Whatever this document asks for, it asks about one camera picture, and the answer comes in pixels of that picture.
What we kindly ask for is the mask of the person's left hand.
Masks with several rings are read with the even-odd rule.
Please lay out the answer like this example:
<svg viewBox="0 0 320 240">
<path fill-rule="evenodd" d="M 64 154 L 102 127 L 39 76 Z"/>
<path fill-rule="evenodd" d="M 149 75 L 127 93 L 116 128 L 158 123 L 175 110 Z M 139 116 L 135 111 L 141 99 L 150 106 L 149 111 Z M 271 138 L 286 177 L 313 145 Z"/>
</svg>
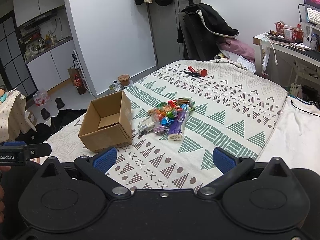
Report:
<svg viewBox="0 0 320 240">
<path fill-rule="evenodd" d="M 0 171 L 1 173 L 3 173 L 3 172 L 10 171 L 10 169 L 11 169 L 10 166 L 1 166 Z M 4 214 L 3 214 L 3 211 L 5 209 L 5 205 L 3 202 L 4 194 L 5 193 L 4 193 L 3 187 L 0 186 L 0 223 L 3 223 L 3 220 L 4 220 Z"/>
</svg>

